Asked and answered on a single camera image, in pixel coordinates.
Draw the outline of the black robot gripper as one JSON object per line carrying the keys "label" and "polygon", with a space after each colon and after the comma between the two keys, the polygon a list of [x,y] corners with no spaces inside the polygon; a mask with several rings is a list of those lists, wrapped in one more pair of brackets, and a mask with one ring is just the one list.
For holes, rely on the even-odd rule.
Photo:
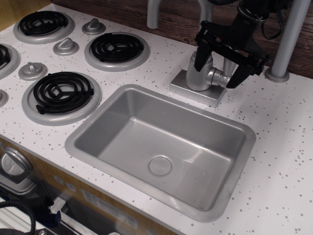
{"label": "black robot gripper", "polygon": [[196,71],[202,70],[214,51],[239,65],[226,86],[228,89],[238,87],[255,68],[263,67],[270,60],[270,55],[253,38],[259,24],[265,21],[245,9],[238,10],[229,26],[202,21],[195,38],[198,46],[194,61]]}

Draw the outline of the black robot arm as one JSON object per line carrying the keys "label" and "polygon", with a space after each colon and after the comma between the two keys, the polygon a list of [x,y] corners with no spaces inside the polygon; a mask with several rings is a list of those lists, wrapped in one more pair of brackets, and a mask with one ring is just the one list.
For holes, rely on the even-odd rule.
{"label": "black robot arm", "polygon": [[216,52],[238,65],[227,88],[234,89],[250,75],[259,75],[271,56],[255,42],[253,34],[259,26],[264,26],[271,13],[276,14],[283,28],[281,10],[288,5],[288,0],[241,0],[231,25],[202,21],[195,38],[198,46],[194,62],[196,71],[200,72],[211,53]]}

